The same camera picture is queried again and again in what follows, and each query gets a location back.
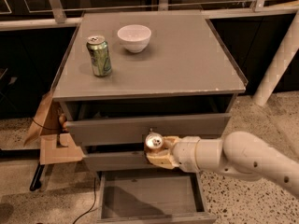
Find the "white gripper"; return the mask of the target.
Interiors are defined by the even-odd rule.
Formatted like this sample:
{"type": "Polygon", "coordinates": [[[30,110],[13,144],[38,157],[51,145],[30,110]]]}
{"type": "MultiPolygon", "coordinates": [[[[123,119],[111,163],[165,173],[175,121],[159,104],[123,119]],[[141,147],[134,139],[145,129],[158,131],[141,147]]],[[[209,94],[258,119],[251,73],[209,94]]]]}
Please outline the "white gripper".
{"type": "Polygon", "coordinates": [[[172,152],[170,149],[147,152],[146,156],[151,164],[169,170],[178,167],[186,173],[200,171],[195,158],[199,137],[187,136],[180,139],[178,136],[164,136],[163,141],[164,148],[173,147],[172,152]]]}

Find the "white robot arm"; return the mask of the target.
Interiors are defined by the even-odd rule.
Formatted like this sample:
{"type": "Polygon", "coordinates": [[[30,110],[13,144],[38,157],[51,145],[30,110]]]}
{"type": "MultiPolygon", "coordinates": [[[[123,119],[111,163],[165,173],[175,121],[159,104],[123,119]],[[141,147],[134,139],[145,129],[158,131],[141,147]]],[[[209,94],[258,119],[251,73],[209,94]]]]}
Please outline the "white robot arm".
{"type": "Polygon", "coordinates": [[[198,136],[162,136],[151,132],[144,151],[149,163],[185,173],[210,171],[241,180],[265,178],[299,198],[299,163],[264,140],[247,132],[233,132],[223,139],[198,136]]]}

